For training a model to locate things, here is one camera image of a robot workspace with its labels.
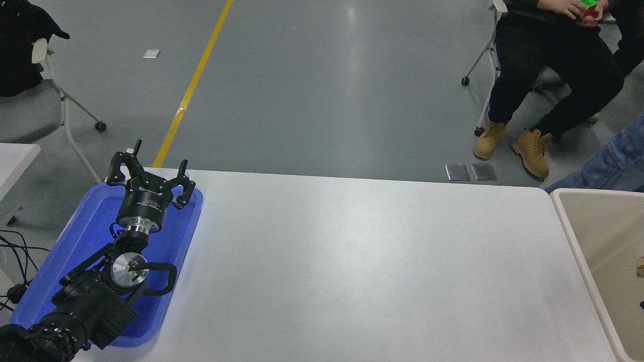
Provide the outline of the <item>person's hand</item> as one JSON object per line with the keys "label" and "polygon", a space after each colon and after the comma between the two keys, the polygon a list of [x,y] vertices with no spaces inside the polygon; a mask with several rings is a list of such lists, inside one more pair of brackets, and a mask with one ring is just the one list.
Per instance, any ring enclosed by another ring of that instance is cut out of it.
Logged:
{"label": "person's hand", "polygon": [[542,0],[537,2],[536,7],[540,10],[564,15],[572,20],[577,20],[579,17],[582,17],[588,9],[583,2],[573,0]]}
{"label": "person's hand", "polygon": [[581,1],[586,7],[578,25],[580,27],[595,27],[603,21],[604,13],[610,10],[609,1]]}

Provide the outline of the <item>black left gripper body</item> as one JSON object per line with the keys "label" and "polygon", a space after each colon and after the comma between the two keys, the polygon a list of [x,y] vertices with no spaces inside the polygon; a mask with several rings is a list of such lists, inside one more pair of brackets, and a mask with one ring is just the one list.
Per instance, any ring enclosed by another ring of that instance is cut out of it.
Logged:
{"label": "black left gripper body", "polygon": [[126,193],[117,214],[117,223],[126,227],[135,219],[147,220],[152,227],[162,227],[168,206],[173,199],[169,188],[152,188],[137,183],[125,183]]}

